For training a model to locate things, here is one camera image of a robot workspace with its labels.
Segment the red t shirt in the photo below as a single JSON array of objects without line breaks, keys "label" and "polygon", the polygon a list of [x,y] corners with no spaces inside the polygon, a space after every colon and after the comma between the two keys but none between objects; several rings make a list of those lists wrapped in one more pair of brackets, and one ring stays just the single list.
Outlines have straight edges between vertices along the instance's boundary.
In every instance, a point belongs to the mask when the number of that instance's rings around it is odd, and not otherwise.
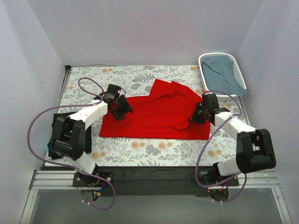
[{"label": "red t shirt", "polygon": [[210,124],[189,121],[201,100],[185,85],[156,79],[148,96],[127,99],[133,112],[128,112],[125,119],[116,120],[111,113],[105,115],[99,136],[207,140]]}]

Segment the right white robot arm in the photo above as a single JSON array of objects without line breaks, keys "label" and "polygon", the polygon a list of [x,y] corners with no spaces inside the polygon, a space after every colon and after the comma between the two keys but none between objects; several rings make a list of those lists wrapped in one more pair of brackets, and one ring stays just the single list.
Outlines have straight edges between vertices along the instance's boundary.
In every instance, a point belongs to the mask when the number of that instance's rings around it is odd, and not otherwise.
[{"label": "right white robot arm", "polygon": [[196,124],[208,122],[236,141],[235,157],[213,165],[211,179],[214,184],[224,184],[231,175],[275,168],[276,157],[270,132],[251,127],[227,108],[221,108],[216,94],[202,94],[202,101],[197,103],[190,121]]}]

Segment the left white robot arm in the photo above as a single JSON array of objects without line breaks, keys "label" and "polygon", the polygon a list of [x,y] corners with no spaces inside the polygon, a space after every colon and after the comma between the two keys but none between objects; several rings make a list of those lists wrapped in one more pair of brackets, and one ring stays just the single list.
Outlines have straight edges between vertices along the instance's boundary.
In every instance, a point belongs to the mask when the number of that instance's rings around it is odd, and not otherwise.
[{"label": "left white robot arm", "polygon": [[99,183],[99,174],[94,172],[95,163],[88,157],[91,135],[87,130],[99,118],[111,113],[115,120],[125,119],[125,114],[133,112],[125,94],[117,85],[109,84],[107,91],[96,96],[92,105],[70,115],[55,114],[52,136],[48,143],[50,156],[67,159],[75,168],[85,171],[83,181],[90,187]]}]

